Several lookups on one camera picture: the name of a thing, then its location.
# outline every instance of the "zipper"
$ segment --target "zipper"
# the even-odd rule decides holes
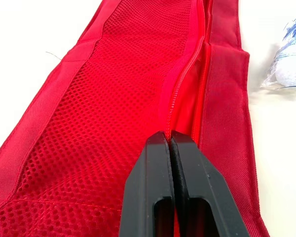
[[[191,67],[195,64],[198,56],[199,56],[199,52],[202,48],[202,44],[203,44],[203,39],[204,37],[202,37],[199,41],[198,41],[198,44],[197,44],[197,48],[195,50],[195,52],[193,53],[190,61],[188,62],[187,66],[184,68],[183,72],[181,73],[176,85],[175,85],[175,88],[174,88],[174,91],[172,93],[172,96],[171,96],[171,104],[170,104],[170,109],[169,109],[169,113],[168,113],[168,119],[167,119],[167,125],[166,125],[166,131],[165,131],[165,136],[166,136],[166,139],[169,141],[170,138],[171,138],[171,122],[172,122],[172,114],[173,114],[173,111],[174,111],[174,108],[175,108],[175,105],[176,105],[176,99],[178,97],[178,93],[179,93],[179,90],[180,90],[180,87],[182,85],[182,82],[184,80],[184,78],[186,77],[188,71],[191,69]]]
[[[211,58],[211,46],[209,44],[209,38],[210,38],[210,30],[211,30],[211,25],[212,25],[212,14],[211,14],[212,6],[213,6],[213,0],[209,0],[208,5],[206,7],[207,14],[205,15],[205,19],[208,19],[208,21],[207,21],[207,26],[206,26],[206,33],[205,33],[205,37],[204,37],[204,48],[203,48],[204,67],[203,67],[202,74],[201,74],[201,77],[199,80],[199,88],[198,88],[198,94],[197,94],[197,99],[196,99],[195,114],[193,116],[192,131],[191,131],[192,140],[198,146],[200,143],[205,88],[206,88],[209,65],[210,65],[210,58]]]
[[[174,87],[174,91],[171,96],[171,100],[170,100],[171,104],[170,104],[170,108],[169,108],[168,119],[167,119],[166,130],[165,130],[165,137],[168,141],[170,141],[170,138],[171,138],[171,129],[172,129],[171,122],[172,122],[172,117],[173,117],[172,115],[173,115],[173,111],[174,111],[174,108],[176,105],[176,99],[178,97],[180,87],[181,87],[182,82],[183,82],[184,78],[186,77],[187,73],[189,72],[191,67],[195,64],[196,60],[198,59],[199,53],[202,48],[203,40],[204,40],[206,26],[202,25],[201,22],[202,22],[202,20],[205,20],[206,15],[205,15],[205,10],[204,10],[204,5],[202,4],[202,0],[197,0],[196,7],[197,7],[197,17],[198,17],[198,22],[199,22],[198,28],[199,28],[200,39],[197,43],[196,49],[195,49],[192,57],[190,58],[188,64],[183,69],[182,73],[180,74],[180,77],[176,82],[176,85]]]
[[[209,36],[210,36],[210,26],[212,21],[211,11],[212,11],[212,4],[213,0],[208,0],[207,5],[203,4],[202,0],[197,1],[197,14],[198,14],[198,21],[199,21],[199,31],[200,31],[200,40],[198,41],[197,47],[195,52],[193,53],[191,59],[189,60],[187,66],[184,68],[183,72],[181,73],[178,81],[176,82],[174,91],[171,97],[171,104],[168,113],[168,119],[166,124],[165,136],[166,139],[169,141],[171,138],[171,130],[172,130],[172,120],[173,120],[173,111],[176,105],[176,99],[178,97],[178,93],[180,87],[183,83],[184,78],[186,77],[188,71],[191,67],[195,64],[197,60],[204,60],[203,68],[200,79],[199,79],[199,88],[197,92],[194,116],[192,119],[192,130],[191,130],[191,137],[193,141],[197,144],[199,143],[199,136],[200,136],[200,128],[201,128],[201,118],[202,118],[202,110],[203,110],[203,100],[205,94],[205,87],[206,87],[206,79],[208,74],[209,68],[209,60],[210,60],[210,45],[209,45]],[[202,25],[202,21],[208,19],[205,22],[205,26]]]

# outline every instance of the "red bag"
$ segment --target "red bag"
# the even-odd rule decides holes
[[[103,0],[0,148],[0,236],[118,236],[146,139],[190,135],[259,213],[236,0]]]

